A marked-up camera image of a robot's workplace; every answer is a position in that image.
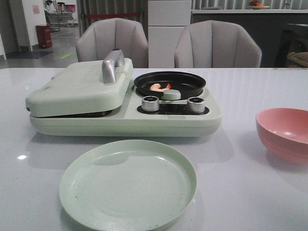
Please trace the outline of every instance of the white cabinet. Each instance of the white cabinet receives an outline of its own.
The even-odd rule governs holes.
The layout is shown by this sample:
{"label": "white cabinet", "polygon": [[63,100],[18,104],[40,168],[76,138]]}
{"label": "white cabinet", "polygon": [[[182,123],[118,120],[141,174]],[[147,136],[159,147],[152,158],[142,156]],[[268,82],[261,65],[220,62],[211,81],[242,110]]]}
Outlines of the white cabinet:
{"label": "white cabinet", "polygon": [[191,0],[148,1],[149,68],[173,68],[180,34],[191,21]]}

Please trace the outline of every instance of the floor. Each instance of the floor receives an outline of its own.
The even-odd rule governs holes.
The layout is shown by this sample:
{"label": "floor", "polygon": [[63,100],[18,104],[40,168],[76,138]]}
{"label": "floor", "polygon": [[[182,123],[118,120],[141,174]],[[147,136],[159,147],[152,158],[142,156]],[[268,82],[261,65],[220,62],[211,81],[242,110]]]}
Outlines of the floor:
{"label": "floor", "polygon": [[51,33],[52,46],[34,51],[53,51],[38,59],[10,58],[0,61],[0,69],[9,67],[58,67],[65,68],[78,62],[76,55],[76,42],[79,38],[79,28],[60,26],[60,31]]}

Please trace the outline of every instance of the pink bowl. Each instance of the pink bowl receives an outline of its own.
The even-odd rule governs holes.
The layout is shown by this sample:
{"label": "pink bowl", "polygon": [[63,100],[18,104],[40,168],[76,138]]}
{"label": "pink bowl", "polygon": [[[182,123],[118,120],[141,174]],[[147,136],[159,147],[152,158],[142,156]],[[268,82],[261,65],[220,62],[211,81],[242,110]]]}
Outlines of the pink bowl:
{"label": "pink bowl", "polygon": [[308,111],[270,108],[256,116],[260,140],[275,155],[297,164],[308,164]]}

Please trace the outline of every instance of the shrimp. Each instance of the shrimp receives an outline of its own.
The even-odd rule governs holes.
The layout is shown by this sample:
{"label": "shrimp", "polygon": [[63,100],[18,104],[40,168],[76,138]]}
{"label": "shrimp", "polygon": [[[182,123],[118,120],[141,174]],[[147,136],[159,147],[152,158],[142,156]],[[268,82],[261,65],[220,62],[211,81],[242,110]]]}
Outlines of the shrimp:
{"label": "shrimp", "polygon": [[163,92],[165,90],[169,90],[171,88],[171,84],[168,83],[167,86],[165,88],[160,88],[160,84],[159,83],[154,83],[151,87],[150,87],[150,90],[152,91],[159,91],[159,92]]}

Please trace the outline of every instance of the lid handle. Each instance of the lid handle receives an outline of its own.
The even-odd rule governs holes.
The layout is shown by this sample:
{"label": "lid handle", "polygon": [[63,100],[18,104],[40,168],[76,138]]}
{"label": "lid handle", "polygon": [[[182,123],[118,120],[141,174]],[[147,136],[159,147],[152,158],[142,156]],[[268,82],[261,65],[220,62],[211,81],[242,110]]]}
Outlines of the lid handle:
{"label": "lid handle", "polygon": [[124,54],[120,49],[110,52],[102,63],[103,83],[115,83],[115,66],[123,66],[124,64]]}

